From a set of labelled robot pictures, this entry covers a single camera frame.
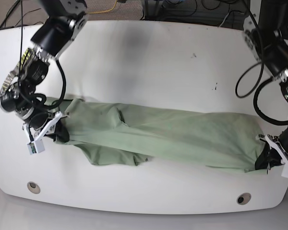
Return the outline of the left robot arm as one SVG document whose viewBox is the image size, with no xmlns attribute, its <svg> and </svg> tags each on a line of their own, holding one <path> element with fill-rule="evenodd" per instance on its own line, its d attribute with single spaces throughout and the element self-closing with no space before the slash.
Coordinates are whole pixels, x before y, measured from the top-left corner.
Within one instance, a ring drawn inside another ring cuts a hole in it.
<svg viewBox="0 0 288 230">
<path fill-rule="evenodd" d="M 250 90 L 254 94 L 253 107 L 264 121 L 285 126 L 279 136 L 260 135 L 264 150 L 255 162 L 255 169 L 283 166 L 282 175 L 288 178 L 288 119 L 280 121 L 265 115 L 258 106 L 260 92 L 268 84 L 278 81 L 281 94 L 288 103 L 288 0 L 260 0 L 259 13 L 251 12 L 250 0 L 243 0 L 248 15 L 244 22 L 244 39 L 261 66 L 258 80 Z"/>
</svg>

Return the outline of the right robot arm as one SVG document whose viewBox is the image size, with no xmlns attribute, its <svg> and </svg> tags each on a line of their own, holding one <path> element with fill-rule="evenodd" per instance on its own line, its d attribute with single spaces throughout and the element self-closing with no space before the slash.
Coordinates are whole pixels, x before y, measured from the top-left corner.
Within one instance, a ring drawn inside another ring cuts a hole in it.
<svg viewBox="0 0 288 230">
<path fill-rule="evenodd" d="M 5 112 L 15 112 L 28 131 L 45 131 L 46 137 L 66 143 L 69 133 L 61 120 L 55 120 L 67 86 L 59 57 L 86 24 L 87 4 L 84 0 L 41 0 L 39 3 L 48 18 L 31 38 L 34 46 L 20 52 L 19 62 L 4 80 L 0 107 Z M 36 87 L 47 76 L 51 59 L 60 71 L 62 89 L 60 97 L 48 104 L 47 97 L 37 93 Z"/>
</svg>

